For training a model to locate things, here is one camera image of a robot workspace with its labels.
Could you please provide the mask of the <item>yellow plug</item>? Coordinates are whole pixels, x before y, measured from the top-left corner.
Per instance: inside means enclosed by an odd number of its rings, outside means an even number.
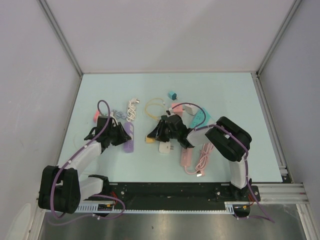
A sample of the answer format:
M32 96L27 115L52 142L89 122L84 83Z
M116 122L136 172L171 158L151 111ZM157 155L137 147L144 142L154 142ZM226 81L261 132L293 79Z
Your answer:
M146 144L153 144L153 143L155 143L156 142L156 140L154 139L154 138L150 138L150 137L145 137L145 143Z

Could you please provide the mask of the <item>white charger plug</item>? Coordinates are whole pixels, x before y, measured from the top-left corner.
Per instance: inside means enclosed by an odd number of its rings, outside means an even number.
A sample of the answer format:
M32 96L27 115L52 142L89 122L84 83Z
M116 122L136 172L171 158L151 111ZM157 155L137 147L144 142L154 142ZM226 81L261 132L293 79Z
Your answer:
M173 149L174 149L174 146L169 141L159 143L158 151L161 154L169 154Z

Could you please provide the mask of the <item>pink cube socket adapter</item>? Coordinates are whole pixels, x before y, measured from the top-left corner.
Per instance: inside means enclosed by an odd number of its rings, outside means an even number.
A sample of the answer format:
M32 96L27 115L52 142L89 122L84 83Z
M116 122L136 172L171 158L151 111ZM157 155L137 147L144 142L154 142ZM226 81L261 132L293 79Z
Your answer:
M181 118L183 117L183 113L184 113L183 105L179 105L178 103L172 103L171 108L172 108L173 114L178 115Z

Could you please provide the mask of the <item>red pink plug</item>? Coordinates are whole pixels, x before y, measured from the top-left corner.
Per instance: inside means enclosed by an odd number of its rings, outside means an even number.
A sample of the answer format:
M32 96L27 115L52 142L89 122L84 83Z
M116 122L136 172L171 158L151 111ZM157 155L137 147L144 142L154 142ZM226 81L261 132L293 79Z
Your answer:
M93 122L94 122L94 123L97 122L99 115L100 115L100 112L97 110L97 111L95 112L95 114L94 114L94 117L93 117Z

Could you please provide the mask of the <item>pink power strip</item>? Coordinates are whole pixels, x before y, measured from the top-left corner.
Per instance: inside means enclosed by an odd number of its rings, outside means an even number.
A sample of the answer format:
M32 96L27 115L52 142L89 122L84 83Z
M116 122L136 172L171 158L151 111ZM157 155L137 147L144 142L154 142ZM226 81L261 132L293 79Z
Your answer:
M192 163L193 149L192 148L182 148L180 166L190 167Z

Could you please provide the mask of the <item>teal power strip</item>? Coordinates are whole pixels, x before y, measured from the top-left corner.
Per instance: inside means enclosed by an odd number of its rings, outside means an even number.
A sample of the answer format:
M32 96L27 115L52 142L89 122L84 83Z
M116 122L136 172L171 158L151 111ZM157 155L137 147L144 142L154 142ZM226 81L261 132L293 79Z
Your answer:
M200 128L214 123L215 121L213 120L211 115L205 108L203 108L203 111L199 109L197 113L194 115L189 127L191 129L195 128L196 126Z

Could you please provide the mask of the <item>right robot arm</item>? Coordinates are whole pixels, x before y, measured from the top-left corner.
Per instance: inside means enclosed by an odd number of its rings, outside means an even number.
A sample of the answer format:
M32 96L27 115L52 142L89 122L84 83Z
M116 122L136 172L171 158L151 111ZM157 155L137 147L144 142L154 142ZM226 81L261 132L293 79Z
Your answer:
M231 196L237 201L248 196L251 179L247 158L252 137L226 116L198 128L187 127L179 115L162 116L147 137L163 143L175 139L184 149L211 143L229 161Z

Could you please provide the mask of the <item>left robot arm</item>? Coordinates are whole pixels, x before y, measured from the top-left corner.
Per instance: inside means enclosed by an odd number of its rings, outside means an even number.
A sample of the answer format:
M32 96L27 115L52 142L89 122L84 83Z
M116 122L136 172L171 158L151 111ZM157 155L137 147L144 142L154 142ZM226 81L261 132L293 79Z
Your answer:
M84 138L83 147L63 165L44 168L38 207L53 213L72 214L81 201L107 199L111 193L108 177L98 174L91 174L84 180L79 177L110 145L119 146L131 139L121 122L113 117L99 116L96 126Z

